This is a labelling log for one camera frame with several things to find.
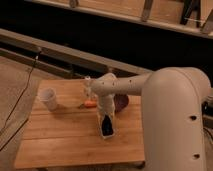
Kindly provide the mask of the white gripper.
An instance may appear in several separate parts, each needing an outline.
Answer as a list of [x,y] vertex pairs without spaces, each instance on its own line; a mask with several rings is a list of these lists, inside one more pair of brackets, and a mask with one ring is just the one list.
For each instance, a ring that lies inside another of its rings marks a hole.
[[114,124],[115,104],[114,95],[99,96],[98,97],[98,122],[103,125],[104,118],[109,117],[111,124]]

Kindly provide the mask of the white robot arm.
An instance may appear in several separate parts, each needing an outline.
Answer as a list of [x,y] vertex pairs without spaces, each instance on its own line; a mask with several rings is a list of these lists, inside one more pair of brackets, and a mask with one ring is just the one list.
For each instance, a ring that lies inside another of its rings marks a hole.
[[101,115],[111,114],[113,94],[141,98],[144,171],[207,171],[202,104],[208,76],[193,67],[167,67],[117,78],[108,73],[91,84]]

